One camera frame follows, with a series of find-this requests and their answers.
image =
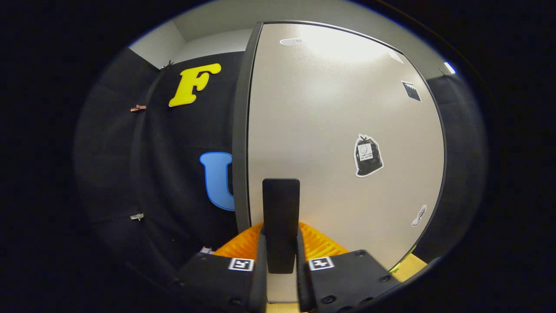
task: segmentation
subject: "blue letter u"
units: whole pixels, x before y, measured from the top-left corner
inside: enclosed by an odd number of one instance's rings
[[[209,200],[215,206],[234,211],[234,197],[228,190],[228,164],[232,163],[232,155],[225,152],[203,153],[199,158],[205,166],[205,182]]]

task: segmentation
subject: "black fabric wall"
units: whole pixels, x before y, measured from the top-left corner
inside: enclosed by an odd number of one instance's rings
[[[478,103],[456,76],[427,80],[436,99],[446,137],[444,189],[433,219],[413,254],[429,263],[445,255],[464,235],[483,195],[487,155]]]
[[[199,156],[231,153],[229,117],[242,54],[197,58],[159,72],[127,48],[83,107],[73,152],[83,207],[117,257],[159,286],[203,246],[217,248],[237,234],[234,212],[208,199]],[[197,100],[169,107],[180,72],[212,63],[222,70],[194,91]],[[136,105],[147,110],[130,112]],[[145,215],[140,221],[130,218],[139,213]]]

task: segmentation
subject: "wooden floor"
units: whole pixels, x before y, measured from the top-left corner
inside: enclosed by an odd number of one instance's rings
[[[406,281],[409,277],[415,275],[426,263],[412,253],[408,255],[398,266],[398,270],[392,274],[398,281]],[[267,313],[299,313],[297,302],[293,303],[275,303],[266,305]]]

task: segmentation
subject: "yellow letter f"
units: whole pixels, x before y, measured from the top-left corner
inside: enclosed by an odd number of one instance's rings
[[[209,73],[217,74],[220,72],[222,67],[218,63],[211,65],[194,67],[192,69],[187,69],[180,73],[181,81],[177,87],[176,95],[172,100],[170,100],[169,106],[177,106],[183,104],[190,104],[195,101],[195,96],[193,94],[193,87],[197,86],[197,91],[203,90],[207,83],[209,82]]]

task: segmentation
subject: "orange plastic object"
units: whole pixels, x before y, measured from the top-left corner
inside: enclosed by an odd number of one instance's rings
[[[299,227],[301,228],[303,243],[305,244],[306,261],[312,258],[337,256],[349,252],[311,226],[299,222]]]
[[[261,233],[262,222],[244,230],[232,240],[226,242],[214,253],[215,256],[250,258],[257,260],[257,244]]]
[[[336,256],[349,251],[321,232],[305,223],[299,223],[305,244],[305,260],[312,258]],[[223,257],[250,258],[257,260],[257,244],[262,223],[252,226],[234,239],[228,241],[214,254]]]

